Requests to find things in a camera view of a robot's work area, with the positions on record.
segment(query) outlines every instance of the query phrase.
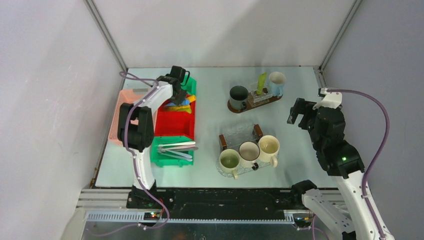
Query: tray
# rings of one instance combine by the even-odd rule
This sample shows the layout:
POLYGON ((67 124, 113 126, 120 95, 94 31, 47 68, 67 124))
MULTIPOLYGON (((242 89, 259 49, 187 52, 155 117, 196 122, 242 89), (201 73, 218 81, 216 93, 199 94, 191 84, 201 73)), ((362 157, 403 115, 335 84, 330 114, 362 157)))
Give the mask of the tray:
MULTIPOLYGON (((224 151, 225 149, 234 149, 236 151, 239 150, 239 147, 242 143, 246 141, 251 142, 259 142, 259 139, 262 138, 264 134, 262 133, 261 127, 259 124, 249 124, 232 127, 230 129, 226 129, 223 134, 219 135, 219 145, 220 151, 224 151)), ((256 162, 259 166, 258 169, 267 167, 271 165, 269 162, 263 162, 258 160, 256 162)), ((225 173, 222 171, 220 167, 220 159, 218 158, 215 163, 216 169, 218 172, 228 178, 232 178, 233 175, 231 173, 225 173)), ((251 167, 243 167, 241 164, 236 168, 237 174, 245 174, 248 172, 254 171, 251 167)))

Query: metal panel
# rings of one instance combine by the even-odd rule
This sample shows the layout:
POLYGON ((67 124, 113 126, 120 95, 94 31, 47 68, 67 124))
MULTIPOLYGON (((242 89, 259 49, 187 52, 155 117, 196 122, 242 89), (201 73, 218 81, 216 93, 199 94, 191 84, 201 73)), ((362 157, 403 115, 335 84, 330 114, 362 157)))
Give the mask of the metal panel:
POLYGON ((331 43, 330 48, 328 49, 327 53, 325 54, 324 59, 321 62, 321 65, 319 66, 319 69, 323 72, 327 64, 330 61, 330 58, 333 55, 334 50, 336 49, 337 45, 339 44, 340 40, 342 39, 343 35, 346 32, 346 29, 348 29, 349 24, 351 23, 352 19, 354 18, 355 14, 358 11, 358 8, 361 6, 363 0, 355 0, 352 4, 352 7, 349 10, 349 13, 347 13, 346 18, 344 19, 343 23, 341 24, 340 29, 338 30, 337 34, 335 35, 334 40, 331 43))
POLYGON ((123 71, 126 71, 128 69, 127 65, 124 62, 124 59, 121 56, 120 51, 118 50, 118 47, 112 38, 111 33, 109 32, 108 28, 106 27, 105 21, 103 21, 102 15, 99 12, 99 9, 97 8, 96 4, 93 0, 85 0, 85 4, 90 11, 95 23, 98 26, 98 29, 100 30, 101 34, 104 37, 104 40, 106 40, 107 45, 109 46, 110 50, 112 51, 113 55, 115 56, 116 60, 118 61, 121 69, 123 71))

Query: blue object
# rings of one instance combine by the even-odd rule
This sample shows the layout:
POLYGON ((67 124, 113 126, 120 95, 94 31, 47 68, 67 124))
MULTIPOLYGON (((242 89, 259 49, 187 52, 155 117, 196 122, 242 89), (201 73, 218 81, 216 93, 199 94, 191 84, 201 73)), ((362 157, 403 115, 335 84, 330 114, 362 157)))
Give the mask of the blue object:
POLYGON ((273 96, 276 96, 276 97, 283 96, 284 83, 276 84, 276 83, 273 83, 272 81, 270 81, 269 88, 270 88, 271 94, 273 96))
MULTIPOLYGON (((190 101, 188 99, 186 99, 186 100, 182 101, 182 103, 178 106, 188 106, 188 105, 190 105, 190 101)), ((172 102, 165 105, 165 107, 175 107, 175 106, 177 106, 177 105, 175 105, 175 103, 172 103, 172 102)))

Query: mug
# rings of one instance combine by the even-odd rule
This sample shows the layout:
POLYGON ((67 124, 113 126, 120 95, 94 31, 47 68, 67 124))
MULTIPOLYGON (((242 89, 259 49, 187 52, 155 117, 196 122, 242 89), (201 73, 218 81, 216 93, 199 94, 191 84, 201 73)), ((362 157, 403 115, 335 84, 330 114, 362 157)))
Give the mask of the mug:
POLYGON ((236 168, 240 164, 240 155, 234 149, 225 149, 219 155, 219 166, 226 174, 232 174, 234 179, 238 179, 236 168))
POLYGON ((286 83, 286 76, 279 71, 275 71, 269 75, 269 88, 275 97, 283 96, 283 87, 286 83))
POLYGON ((274 168, 277 167, 277 155, 280 150, 280 142, 275 136, 266 135, 259 139, 257 143, 260 148, 259 160, 265 163, 271 163, 274 168))
POLYGON ((258 170, 259 165, 256 163, 261 150, 256 143, 251 141, 243 142, 238 148, 238 153, 241 157, 241 165, 245 168, 252 168, 258 170))
POLYGON ((249 91, 244 86, 234 86, 229 91, 229 104, 235 110, 245 110, 248 95, 249 91))

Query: white mug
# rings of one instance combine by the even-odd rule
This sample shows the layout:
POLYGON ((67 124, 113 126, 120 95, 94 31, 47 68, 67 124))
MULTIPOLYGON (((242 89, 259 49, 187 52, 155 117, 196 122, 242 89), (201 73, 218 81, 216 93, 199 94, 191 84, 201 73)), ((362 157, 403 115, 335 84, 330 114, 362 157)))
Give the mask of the white mug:
POLYGON ((219 155, 219 166, 226 174, 232 174, 234 179, 238 179, 237 167, 240 164, 240 155, 234 149, 225 149, 219 155))
POLYGON ((277 167, 277 155, 280 150, 280 142, 275 136, 266 135, 259 140, 260 155, 259 160, 265 163, 271 163, 274 168, 277 167))
POLYGON ((238 149, 238 153, 241 157, 241 165, 245 168, 253 168, 257 170, 259 165, 256 163, 258 160, 261 150, 256 143, 251 141, 243 142, 238 149))

